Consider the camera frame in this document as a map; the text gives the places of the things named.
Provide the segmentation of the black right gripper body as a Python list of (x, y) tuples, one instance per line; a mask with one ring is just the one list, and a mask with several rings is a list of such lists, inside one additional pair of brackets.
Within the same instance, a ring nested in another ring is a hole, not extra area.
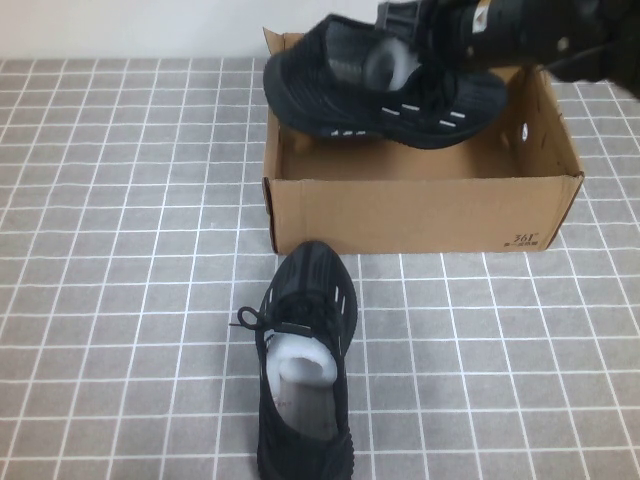
[(415, 50), (421, 64), (481, 64), (473, 45), (480, 1), (418, 1)]

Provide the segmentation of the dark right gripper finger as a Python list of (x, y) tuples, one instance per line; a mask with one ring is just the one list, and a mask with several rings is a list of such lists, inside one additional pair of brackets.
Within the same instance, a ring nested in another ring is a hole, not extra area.
[(377, 7), (375, 28), (400, 39), (414, 39), (419, 26), (419, 2), (382, 2)]

